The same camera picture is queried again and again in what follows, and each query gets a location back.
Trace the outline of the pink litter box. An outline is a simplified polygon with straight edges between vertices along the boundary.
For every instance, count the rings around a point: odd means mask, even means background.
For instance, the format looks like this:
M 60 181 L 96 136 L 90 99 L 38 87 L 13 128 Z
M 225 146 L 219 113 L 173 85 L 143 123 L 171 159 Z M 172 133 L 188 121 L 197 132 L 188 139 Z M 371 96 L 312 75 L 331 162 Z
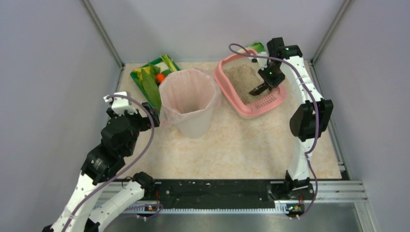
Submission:
M 278 107 L 287 98 L 284 84 L 266 89 L 256 96 L 250 94 L 264 83 L 258 74 L 259 69 L 258 61 L 253 62 L 251 58 L 233 54 L 219 61 L 213 71 L 223 95 L 241 117 L 261 116 Z

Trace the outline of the pink lined trash bin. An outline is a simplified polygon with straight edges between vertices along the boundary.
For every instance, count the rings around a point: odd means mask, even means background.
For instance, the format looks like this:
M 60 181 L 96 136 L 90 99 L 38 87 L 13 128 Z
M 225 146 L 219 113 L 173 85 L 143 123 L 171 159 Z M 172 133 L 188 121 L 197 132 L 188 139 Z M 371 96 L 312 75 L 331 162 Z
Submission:
M 207 133 L 221 89 L 210 71 L 191 68 L 172 72 L 159 86 L 160 122 L 175 126 L 185 137 L 200 138 Z

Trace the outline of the black litter scoop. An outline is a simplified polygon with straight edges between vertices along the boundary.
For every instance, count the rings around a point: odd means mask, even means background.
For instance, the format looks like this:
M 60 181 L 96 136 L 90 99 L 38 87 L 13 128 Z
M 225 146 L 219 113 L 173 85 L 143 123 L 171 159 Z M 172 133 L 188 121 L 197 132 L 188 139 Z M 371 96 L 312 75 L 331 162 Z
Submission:
M 268 85 L 263 83 L 255 87 L 253 90 L 251 90 L 249 94 L 252 96 L 258 96 L 261 93 L 263 93 L 266 89 L 268 89 Z

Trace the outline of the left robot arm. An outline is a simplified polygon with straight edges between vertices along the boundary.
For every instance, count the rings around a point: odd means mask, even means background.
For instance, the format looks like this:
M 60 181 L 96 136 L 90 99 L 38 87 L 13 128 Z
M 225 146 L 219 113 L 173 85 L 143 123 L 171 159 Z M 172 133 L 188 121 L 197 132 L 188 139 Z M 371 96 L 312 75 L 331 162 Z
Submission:
M 134 178 L 113 198 L 96 208 L 105 184 L 125 165 L 133 154 L 141 132 L 160 125 L 158 109 L 144 102 L 139 114 L 129 100 L 114 99 L 106 110 L 109 120 L 101 131 L 101 142 L 87 154 L 76 187 L 56 222 L 44 232 L 103 232 L 128 206 L 142 199 L 154 187 L 154 179 L 144 172 Z

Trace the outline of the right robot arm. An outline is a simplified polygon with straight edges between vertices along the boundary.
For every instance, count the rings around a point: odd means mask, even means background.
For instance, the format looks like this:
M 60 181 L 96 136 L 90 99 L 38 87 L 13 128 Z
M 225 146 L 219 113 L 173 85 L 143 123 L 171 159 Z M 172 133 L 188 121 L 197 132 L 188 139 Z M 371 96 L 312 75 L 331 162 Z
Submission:
M 334 105 L 314 86 L 299 46 L 285 45 L 283 38 L 276 37 L 267 43 L 267 51 L 269 58 L 261 59 L 258 71 L 263 83 L 255 90 L 260 93 L 273 90 L 287 79 L 299 104 L 289 122 L 296 146 L 282 192 L 289 197 L 312 194 L 311 157 L 318 139 L 327 129 Z

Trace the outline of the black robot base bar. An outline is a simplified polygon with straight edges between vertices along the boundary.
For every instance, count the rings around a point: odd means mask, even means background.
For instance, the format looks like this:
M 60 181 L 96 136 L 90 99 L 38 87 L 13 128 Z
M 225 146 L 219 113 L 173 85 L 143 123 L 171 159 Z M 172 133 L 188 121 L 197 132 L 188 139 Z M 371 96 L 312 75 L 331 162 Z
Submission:
M 282 180 L 160 179 L 144 201 L 165 209 L 273 209 L 280 200 L 312 200 L 314 187 L 289 191 Z

